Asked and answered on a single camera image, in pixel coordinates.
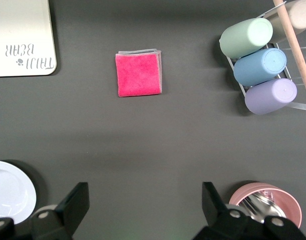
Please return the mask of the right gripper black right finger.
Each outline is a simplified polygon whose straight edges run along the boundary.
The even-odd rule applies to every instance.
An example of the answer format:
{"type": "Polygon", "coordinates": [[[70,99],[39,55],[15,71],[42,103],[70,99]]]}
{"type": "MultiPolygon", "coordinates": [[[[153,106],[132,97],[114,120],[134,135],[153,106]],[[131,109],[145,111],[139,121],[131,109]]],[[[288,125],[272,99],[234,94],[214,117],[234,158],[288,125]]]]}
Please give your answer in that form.
{"type": "Polygon", "coordinates": [[[202,183],[202,211],[207,226],[192,240],[242,240],[248,224],[247,216],[239,209],[229,209],[212,182],[202,183]]]}

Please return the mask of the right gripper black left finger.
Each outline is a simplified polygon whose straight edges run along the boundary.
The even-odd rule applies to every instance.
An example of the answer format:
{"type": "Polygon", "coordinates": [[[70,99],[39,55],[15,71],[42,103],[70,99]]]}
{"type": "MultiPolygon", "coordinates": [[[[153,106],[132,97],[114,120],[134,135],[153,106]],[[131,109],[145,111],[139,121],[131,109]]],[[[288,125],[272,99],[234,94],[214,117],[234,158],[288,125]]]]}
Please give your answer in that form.
{"type": "Polygon", "coordinates": [[[79,182],[55,208],[44,208],[31,217],[32,239],[73,240],[89,207],[89,184],[79,182]]]}

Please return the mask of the white round plate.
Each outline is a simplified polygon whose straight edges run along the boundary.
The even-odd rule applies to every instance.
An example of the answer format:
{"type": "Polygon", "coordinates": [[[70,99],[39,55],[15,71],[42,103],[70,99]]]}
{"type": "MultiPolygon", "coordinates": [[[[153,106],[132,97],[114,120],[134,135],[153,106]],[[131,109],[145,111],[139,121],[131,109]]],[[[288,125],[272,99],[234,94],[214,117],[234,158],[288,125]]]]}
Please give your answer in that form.
{"type": "Polygon", "coordinates": [[[36,188],[17,166],[0,161],[0,218],[20,224],[31,216],[37,203],[36,188]]]}

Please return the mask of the metal scoop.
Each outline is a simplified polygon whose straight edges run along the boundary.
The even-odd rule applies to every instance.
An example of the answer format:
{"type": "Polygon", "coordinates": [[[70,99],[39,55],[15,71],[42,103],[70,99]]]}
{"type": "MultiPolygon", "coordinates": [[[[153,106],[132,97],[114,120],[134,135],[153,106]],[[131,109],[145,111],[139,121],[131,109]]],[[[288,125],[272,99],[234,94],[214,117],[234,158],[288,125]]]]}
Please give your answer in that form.
{"type": "Polygon", "coordinates": [[[285,212],[274,201],[259,191],[246,196],[238,206],[244,208],[251,219],[262,224],[267,216],[286,217],[285,212]]]}

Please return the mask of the pink bowl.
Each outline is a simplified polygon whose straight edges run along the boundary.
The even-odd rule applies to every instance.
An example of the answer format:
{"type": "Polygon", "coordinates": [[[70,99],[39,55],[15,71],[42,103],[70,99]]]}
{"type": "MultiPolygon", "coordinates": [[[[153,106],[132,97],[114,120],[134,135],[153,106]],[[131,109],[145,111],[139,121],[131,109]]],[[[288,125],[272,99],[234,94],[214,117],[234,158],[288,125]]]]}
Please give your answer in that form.
{"type": "Polygon", "coordinates": [[[238,205],[249,195],[261,193],[277,204],[285,213],[286,218],[300,228],[303,220],[302,209],[298,201],[287,191],[263,182],[247,183],[238,188],[230,197],[230,205],[238,205]]]}

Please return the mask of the pale purple cup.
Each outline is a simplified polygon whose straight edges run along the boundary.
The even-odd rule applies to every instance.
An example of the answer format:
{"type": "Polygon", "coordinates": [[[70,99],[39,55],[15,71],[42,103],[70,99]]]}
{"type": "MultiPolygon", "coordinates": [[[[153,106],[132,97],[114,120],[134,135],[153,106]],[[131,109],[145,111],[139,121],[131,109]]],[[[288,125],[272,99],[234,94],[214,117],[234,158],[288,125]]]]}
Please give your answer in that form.
{"type": "Polygon", "coordinates": [[[251,87],[244,102],[252,113],[264,115],[287,106],[297,93],[297,87],[290,79],[277,78],[251,87]]]}

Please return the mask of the pale blue cup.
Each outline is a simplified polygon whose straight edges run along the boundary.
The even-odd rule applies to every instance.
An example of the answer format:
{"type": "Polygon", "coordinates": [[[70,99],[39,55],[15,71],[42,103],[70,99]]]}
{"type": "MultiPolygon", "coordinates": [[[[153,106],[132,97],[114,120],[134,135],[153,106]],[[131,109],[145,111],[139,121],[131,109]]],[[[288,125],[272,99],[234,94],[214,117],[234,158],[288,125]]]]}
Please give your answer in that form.
{"type": "Polygon", "coordinates": [[[237,60],[233,75],[242,86],[253,87],[274,79],[286,65],[287,57],[282,50],[261,49],[237,60]]]}

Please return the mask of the pink folded cloth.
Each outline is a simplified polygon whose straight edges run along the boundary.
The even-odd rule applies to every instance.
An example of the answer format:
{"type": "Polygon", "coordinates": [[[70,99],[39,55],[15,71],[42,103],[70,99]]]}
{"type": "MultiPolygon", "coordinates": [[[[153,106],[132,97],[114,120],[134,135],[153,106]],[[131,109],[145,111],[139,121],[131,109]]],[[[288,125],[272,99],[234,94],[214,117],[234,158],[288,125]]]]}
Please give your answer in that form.
{"type": "Polygon", "coordinates": [[[115,55],[118,96],[162,93],[162,52],[155,48],[119,51],[115,55]]]}

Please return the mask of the pale green cup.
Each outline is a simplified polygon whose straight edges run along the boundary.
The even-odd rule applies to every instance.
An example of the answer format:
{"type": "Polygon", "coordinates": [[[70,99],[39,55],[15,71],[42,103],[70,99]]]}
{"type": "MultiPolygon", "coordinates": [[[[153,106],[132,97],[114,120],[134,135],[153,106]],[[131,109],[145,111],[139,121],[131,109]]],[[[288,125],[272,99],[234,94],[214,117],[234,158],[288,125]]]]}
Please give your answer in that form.
{"type": "Polygon", "coordinates": [[[228,27],[219,39],[222,53],[239,59],[264,47],[273,36],[273,27],[265,18],[251,18],[228,27]]]}

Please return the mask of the cream bear print tray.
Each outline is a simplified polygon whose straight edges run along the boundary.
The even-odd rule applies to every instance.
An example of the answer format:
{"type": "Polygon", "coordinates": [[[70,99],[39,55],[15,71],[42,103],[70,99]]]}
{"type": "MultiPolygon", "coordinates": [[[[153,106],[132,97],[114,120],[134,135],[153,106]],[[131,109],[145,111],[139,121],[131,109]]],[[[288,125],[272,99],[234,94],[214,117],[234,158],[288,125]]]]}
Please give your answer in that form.
{"type": "Polygon", "coordinates": [[[47,76],[56,68],[49,0],[0,0],[0,77],[47,76]]]}

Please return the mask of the beige cup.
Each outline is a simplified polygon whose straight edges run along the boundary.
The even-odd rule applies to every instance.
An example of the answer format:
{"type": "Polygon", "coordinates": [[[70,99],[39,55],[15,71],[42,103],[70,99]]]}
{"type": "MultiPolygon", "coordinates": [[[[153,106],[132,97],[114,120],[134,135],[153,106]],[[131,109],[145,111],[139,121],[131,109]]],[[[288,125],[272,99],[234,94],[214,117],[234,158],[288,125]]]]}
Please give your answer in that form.
{"type": "MultiPolygon", "coordinates": [[[[294,0],[285,4],[291,25],[296,35],[306,30],[306,0],[294,0]]],[[[275,44],[287,39],[277,9],[273,9],[264,15],[269,20],[273,34],[269,43],[275,44]]]]}

